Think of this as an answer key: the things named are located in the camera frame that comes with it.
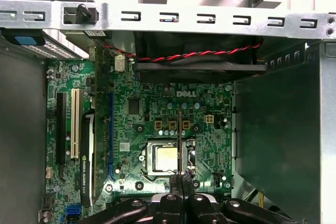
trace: blue tab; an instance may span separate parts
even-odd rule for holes
[[[33,37],[17,36],[17,37],[15,37],[15,39],[16,39],[17,42],[19,42],[23,46],[35,46],[35,45],[37,45],[37,42]]]

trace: blue pcie slot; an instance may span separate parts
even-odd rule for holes
[[[110,143],[109,143],[109,151],[110,151],[110,158],[109,158],[109,177],[112,181],[115,181],[114,173],[113,173],[113,145],[114,145],[114,94],[113,92],[109,93],[109,100],[110,100]]]

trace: red and black cable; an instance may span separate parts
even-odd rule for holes
[[[232,55],[232,54],[235,54],[237,52],[245,51],[247,49],[259,48],[259,47],[262,46],[262,43],[263,43],[263,41],[258,43],[258,44],[255,44],[255,45],[248,45],[246,47],[236,48],[236,49],[229,50],[229,51],[210,51],[210,50],[208,50],[208,51],[202,51],[202,52],[190,52],[188,54],[182,54],[182,55],[172,55],[172,56],[168,56],[168,57],[159,57],[159,58],[155,58],[155,59],[152,59],[152,58],[149,58],[149,57],[140,58],[140,57],[137,57],[137,55],[135,55],[135,54],[132,54],[130,52],[126,52],[124,50],[118,49],[116,47],[112,47],[112,46],[107,45],[107,44],[105,44],[105,47],[109,48],[109,49],[112,49],[116,52],[119,52],[121,54],[124,54],[127,57],[137,58],[137,60],[139,60],[139,61],[160,62],[160,61],[165,61],[165,60],[170,61],[170,60],[176,60],[176,59],[185,59],[185,58],[188,58],[188,57],[191,57],[191,56]]]

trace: blue sata port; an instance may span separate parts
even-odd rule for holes
[[[80,216],[82,214],[82,205],[71,205],[65,209],[65,215]]]
[[[77,224],[81,220],[82,206],[71,205],[67,206],[65,213],[59,219],[61,224]]]

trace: motherboard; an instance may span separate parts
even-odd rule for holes
[[[230,194],[231,84],[142,83],[132,65],[103,51],[49,62],[44,222],[169,192],[176,173],[198,192]]]

